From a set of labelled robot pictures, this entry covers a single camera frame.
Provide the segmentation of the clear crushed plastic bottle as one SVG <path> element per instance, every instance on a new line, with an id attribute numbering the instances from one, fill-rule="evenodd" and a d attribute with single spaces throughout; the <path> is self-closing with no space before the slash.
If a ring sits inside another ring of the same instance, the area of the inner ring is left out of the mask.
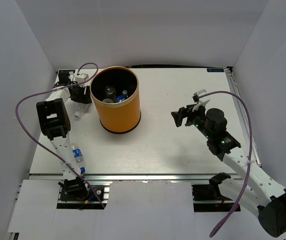
<path id="1" fill-rule="evenodd" d="M 77 102 L 74 108 L 74 114 L 73 114 L 74 119 L 77 121 L 80 120 L 81 117 L 89 111 L 91 105 L 92 105 L 91 103 L 85 104 Z"/>

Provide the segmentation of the red label red cap bottle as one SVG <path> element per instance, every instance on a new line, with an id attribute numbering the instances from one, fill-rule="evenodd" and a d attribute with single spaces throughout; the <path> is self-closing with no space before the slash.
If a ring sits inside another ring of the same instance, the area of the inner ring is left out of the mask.
<path id="1" fill-rule="evenodd" d="M 114 101 L 111 98 L 105 98 L 102 100 L 103 103 L 107 103 L 107 104 L 113 104 Z"/>

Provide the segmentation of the black label black cap bottle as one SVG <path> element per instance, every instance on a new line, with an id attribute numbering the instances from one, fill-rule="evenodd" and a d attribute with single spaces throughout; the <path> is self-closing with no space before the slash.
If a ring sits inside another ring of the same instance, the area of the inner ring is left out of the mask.
<path id="1" fill-rule="evenodd" d="M 116 89 L 113 87 L 113 86 L 107 86 L 105 89 L 104 89 L 104 97 L 106 99 L 115 99 L 116 98 Z"/>

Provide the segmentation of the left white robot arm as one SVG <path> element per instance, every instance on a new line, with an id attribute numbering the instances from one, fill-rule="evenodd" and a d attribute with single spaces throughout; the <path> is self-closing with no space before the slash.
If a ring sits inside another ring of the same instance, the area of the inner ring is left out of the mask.
<path id="1" fill-rule="evenodd" d="M 75 70 L 59 70 L 57 77 L 53 88 L 62 89 L 52 92 L 46 100 L 36 104 L 38 120 L 42 134 L 49 139 L 60 157 L 63 182 L 59 185 L 63 192 L 71 198 L 84 200 L 90 191 L 78 176 L 85 173 L 86 167 L 81 150 L 70 142 L 71 122 L 65 103 L 72 101 L 72 116 L 80 120 L 92 104 L 90 87 L 83 84 L 89 76 Z"/>

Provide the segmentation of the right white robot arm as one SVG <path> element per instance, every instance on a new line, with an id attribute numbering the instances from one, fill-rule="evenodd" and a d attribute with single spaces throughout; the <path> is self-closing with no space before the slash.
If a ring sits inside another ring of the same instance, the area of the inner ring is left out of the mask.
<path id="1" fill-rule="evenodd" d="M 207 139 L 207 147 L 220 161 L 232 168 L 246 183 L 239 201 L 257 217 L 262 228 L 277 238 L 286 232 L 286 187 L 273 180 L 256 163 L 250 163 L 241 144 L 227 131 L 227 119 L 218 108 L 206 110 L 193 105 L 171 112 L 175 125 L 195 126 Z"/>

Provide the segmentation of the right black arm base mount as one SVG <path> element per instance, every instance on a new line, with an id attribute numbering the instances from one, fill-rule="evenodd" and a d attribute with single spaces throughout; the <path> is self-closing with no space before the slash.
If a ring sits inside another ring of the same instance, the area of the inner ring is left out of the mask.
<path id="1" fill-rule="evenodd" d="M 193 184 L 194 213 L 228 213 L 234 202 L 221 194 L 219 184 L 230 178 L 229 174 L 221 172 L 210 178 L 208 184 Z"/>

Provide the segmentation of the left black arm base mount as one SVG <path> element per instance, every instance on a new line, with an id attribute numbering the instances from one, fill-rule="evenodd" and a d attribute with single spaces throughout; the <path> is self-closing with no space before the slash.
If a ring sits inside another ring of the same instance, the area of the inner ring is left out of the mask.
<path id="1" fill-rule="evenodd" d="M 108 201 L 108 187 L 104 185 L 81 185 L 76 180 L 68 186 L 59 182 L 60 186 L 56 208 L 58 210 L 103 210 Z"/>

